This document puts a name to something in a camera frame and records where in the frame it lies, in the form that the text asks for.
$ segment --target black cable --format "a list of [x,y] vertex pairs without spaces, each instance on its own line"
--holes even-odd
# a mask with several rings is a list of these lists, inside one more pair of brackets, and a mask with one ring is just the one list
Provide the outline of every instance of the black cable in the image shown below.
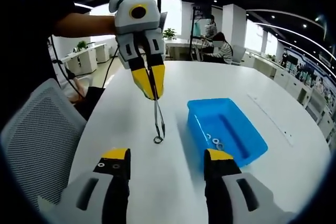
[[117,49],[116,49],[116,52],[114,53],[114,55],[113,55],[113,57],[112,57],[112,60],[111,60],[111,62],[110,62],[110,64],[109,64],[109,67],[107,68],[107,71],[106,71],[106,75],[105,75],[105,79],[104,79],[102,88],[104,88],[104,86],[105,86],[105,82],[106,82],[106,79],[107,79],[107,75],[109,74],[110,67],[111,67],[111,65],[112,65],[113,60],[115,59],[115,57],[116,57],[116,55],[117,55],[118,50],[119,50],[119,45],[118,45],[118,47],[117,47]]
[[68,76],[64,73],[64,71],[62,69],[62,66],[60,64],[61,61],[58,59],[58,56],[57,56],[57,53],[56,53],[56,49],[55,49],[55,45],[54,45],[54,40],[53,40],[52,36],[51,36],[51,45],[53,46],[53,50],[54,50],[54,54],[55,54],[55,57],[56,57],[56,60],[57,60],[57,64],[58,64],[58,67],[61,70],[63,76],[68,81],[68,83],[72,86],[72,88],[78,93],[78,95],[84,99],[85,97],[75,88],[75,86],[69,80]]

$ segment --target blue plastic tray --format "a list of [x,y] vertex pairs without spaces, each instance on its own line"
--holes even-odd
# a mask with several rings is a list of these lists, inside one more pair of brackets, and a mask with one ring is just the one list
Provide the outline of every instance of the blue plastic tray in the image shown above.
[[196,142],[203,164],[204,150],[217,149],[212,138],[224,144],[239,167],[250,164],[268,149],[249,119],[229,98],[188,102],[188,127]]

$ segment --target gray mesh chair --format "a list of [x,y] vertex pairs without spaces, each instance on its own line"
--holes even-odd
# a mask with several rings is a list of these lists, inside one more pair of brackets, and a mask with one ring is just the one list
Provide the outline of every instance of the gray mesh chair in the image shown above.
[[312,89],[311,97],[305,107],[306,111],[314,119],[316,123],[319,123],[322,117],[322,112],[327,105],[327,101],[324,96],[316,89]]
[[240,66],[240,62],[245,54],[246,48],[234,45],[232,47],[233,56],[231,65]]
[[53,204],[60,201],[85,124],[57,82],[49,79],[1,132],[9,167],[35,208],[37,196]]

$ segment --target window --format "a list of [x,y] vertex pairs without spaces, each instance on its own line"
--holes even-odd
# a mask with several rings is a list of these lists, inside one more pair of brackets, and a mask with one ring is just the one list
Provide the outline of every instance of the window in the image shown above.
[[261,52],[261,45],[263,43],[263,29],[254,24],[251,20],[247,20],[245,47],[257,52]]
[[175,29],[176,35],[182,33],[182,1],[181,0],[161,0],[161,12],[168,12],[164,30]]
[[[92,16],[114,16],[116,12],[110,13],[109,4],[104,4],[95,7],[90,11],[90,15]],[[102,36],[92,36],[90,37],[91,42],[98,42],[106,39],[114,38],[114,35],[102,35]]]
[[268,55],[276,55],[278,49],[278,39],[271,33],[267,33],[267,44],[265,53]]

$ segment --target white round table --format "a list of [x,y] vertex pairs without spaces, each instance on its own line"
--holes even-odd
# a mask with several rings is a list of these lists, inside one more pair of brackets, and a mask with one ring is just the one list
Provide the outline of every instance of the white round table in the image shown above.
[[[128,223],[207,223],[205,182],[187,130],[187,102],[231,98],[268,145],[243,172],[252,173],[285,211],[299,211],[317,188],[330,159],[313,119],[283,88],[255,69],[205,62],[167,61],[159,104],[166,137],[153,143],[154,103],[120,69],[109,83],[79,142],[69,182],[93,170],[101,154],[131,149]],[[255,103],[267,108],[273,120]],[[280,132],[291,135],[291,144]]]

